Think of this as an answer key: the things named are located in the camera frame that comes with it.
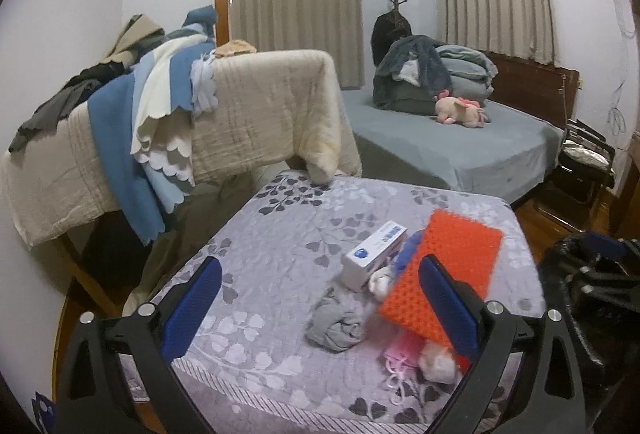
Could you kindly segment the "pink sock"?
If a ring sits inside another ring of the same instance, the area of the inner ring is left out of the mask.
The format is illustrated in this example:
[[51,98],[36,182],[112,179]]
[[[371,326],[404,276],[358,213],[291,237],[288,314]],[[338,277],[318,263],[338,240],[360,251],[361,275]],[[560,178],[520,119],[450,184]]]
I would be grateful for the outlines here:
[[447,347],[430,340],[425,342],[421,350],[418,367],[427,381],[450,385],[458,380],[458,365],[454,355]]

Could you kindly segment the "pink face mask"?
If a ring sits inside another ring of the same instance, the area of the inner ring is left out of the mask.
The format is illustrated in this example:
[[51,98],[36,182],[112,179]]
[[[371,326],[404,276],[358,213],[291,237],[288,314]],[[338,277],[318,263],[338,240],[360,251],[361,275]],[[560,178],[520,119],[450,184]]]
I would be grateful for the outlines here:
[[395,406],[401,405],[405,400],[405,382],[410,373],[416,372],[424,345],[425,339],[422,336],[401,329],[384,350],[386,386],[392,391],[390,402]]

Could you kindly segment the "orange spiky foam mat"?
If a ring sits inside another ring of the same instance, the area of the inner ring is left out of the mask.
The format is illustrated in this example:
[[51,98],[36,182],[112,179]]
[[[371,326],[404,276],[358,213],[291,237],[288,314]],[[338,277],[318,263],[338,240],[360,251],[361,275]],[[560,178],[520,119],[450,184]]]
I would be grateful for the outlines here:
[[422,289],[421,261],[433,255],[453,280],[468,284],[480,298],[486,298],[502,238],[503,233],[496,228],[435,211],[378,313],[393,324],[450,348],[468,366],[480,354],[477,326],[462,316],[462,303],[454,299],[433,265],[426,271],[430,288]]

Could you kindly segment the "white tissue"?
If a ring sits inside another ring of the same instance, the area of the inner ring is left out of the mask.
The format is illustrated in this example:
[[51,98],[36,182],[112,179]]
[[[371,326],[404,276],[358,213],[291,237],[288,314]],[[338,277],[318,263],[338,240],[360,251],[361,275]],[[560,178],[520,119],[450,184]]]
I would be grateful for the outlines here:
[[396,279],[396,270],[393,266],[385,265],[377,269],[368,280],[368,291],[380,303],[392,290]]

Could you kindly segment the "grey sock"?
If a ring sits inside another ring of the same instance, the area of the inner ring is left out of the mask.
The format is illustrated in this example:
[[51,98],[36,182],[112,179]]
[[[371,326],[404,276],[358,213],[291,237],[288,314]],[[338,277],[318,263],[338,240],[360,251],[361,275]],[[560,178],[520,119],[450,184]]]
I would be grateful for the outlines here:
[[329,287],[309,318],[305,338],[332,353],[341,353],[364,339],[360,315],[345,305],[334,287]]

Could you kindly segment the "white alcohol pads box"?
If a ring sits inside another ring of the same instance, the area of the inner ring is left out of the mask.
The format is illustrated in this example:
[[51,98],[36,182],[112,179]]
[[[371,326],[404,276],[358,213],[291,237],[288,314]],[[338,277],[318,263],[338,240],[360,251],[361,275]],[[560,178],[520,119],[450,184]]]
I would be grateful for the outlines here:
[[388,220],[342,256],[341,283],[359,292],[371,275],[394,254],[406,238],[407,228]]

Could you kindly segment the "black trash bag bin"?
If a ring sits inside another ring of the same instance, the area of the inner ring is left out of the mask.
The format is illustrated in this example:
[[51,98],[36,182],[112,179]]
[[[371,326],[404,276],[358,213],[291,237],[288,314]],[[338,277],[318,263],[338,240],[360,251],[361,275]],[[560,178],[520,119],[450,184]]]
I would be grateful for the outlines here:
[[538,274],[547,306],[565,316],[592,419],[639,355],[639,241],[569,235],[544,252]]

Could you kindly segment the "grey floral quilted mattress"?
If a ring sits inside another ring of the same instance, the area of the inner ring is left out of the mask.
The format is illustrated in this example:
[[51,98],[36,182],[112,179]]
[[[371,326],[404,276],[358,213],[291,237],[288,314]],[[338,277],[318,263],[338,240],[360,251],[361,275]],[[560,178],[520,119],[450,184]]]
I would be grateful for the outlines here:
[[[518,221],[506,202],[480,194],[337,177],[331,186],[285,171],[208,240],[175,276],[188,280],[209,256],[222,285],[174,367],[219,433],[421,433],[452,389],[409,374],[401,405],[390,402],[383,353],[396,327],[367,293],[338,282],[342,256],[388,220],[416,232],[436,210],[503,233],[488,296],[538,316],[544,297]],[[364,339],[332,353],[305,330],[329,287],[361,316]]]

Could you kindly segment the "bed with grey-blue sheet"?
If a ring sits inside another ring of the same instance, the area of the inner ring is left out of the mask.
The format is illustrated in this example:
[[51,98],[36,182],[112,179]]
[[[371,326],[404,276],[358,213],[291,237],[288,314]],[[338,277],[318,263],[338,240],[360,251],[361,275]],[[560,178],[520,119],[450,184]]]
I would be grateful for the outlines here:
[[491,122],[484,128],[465,128],[375,108],[366,90],[346,90],[343,99],[364,177],[509,203],[552,171],[563,135],[551,123],[498,102],[488,102]]

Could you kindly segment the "blue white scalloped blanket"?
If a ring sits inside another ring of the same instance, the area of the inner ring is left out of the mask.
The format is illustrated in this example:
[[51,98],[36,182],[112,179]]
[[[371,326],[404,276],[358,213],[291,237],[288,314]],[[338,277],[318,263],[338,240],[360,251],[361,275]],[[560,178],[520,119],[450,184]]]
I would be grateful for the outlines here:
[[191,10],[165,32],[133,16],[109,55],[125,72],[88,99],[96,151],[108,186],[142,243],[192,191],[193,123],[218,107],[213,6]]

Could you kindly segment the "dark grey clothes pile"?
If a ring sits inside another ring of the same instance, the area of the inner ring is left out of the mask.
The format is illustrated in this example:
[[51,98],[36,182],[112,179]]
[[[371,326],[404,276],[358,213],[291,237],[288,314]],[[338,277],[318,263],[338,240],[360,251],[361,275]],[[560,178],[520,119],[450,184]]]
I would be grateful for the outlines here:
[[125,66],[119,61],[96,64],[73,76],[50,99],[39,106],[34,114],[16,131],[10,143],[9,152],[19,152],[41,133],[54,132],[58,122],[68,118],[70,113],[85,102],[106,83],[122,76]]

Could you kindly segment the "folded grey duvet pile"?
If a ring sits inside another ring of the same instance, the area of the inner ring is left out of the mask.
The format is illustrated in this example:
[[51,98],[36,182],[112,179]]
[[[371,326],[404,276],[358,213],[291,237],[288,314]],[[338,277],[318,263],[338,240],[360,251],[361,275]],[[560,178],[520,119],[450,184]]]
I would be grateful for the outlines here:
[[465,46],[442,45],[436,52],[451,78],[449,94],[483,107],[494,91],[497,66],[484,53]]

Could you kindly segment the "beige quilted blanket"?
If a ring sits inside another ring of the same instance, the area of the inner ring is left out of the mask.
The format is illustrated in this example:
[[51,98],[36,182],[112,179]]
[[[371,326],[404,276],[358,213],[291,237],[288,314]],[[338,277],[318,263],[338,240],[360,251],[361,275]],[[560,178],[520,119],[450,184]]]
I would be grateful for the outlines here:
[[[194,177],[205,183],[299,157],[311,179],[358,176],[362,166],[337,83],[321,50],[224,58],[215,68],[218,108],[194,122]],[[79,105],[55,133],[1,160],[1,189],[28,246],[118,210],[94,143],[89,108]]]

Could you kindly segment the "tan cloth on blanket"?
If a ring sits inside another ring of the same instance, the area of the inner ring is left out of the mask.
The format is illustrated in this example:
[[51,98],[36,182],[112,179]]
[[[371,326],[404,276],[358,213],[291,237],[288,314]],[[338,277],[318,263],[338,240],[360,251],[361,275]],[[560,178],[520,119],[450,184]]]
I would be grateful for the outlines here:
[[214,56],[217,59],[229,58],[241,55],[256,54],[257,48],[244,40],[231,40],[226,44],[218,46],[214,50]]

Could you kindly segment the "right beige curtain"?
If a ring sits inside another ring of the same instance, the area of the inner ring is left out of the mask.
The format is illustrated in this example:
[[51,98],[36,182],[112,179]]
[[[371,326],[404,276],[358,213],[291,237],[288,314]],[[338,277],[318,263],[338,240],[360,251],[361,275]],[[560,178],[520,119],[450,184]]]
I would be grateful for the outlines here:
[[551,0],[439,0],[439,29],[458,44],[552,64],[556,38]]

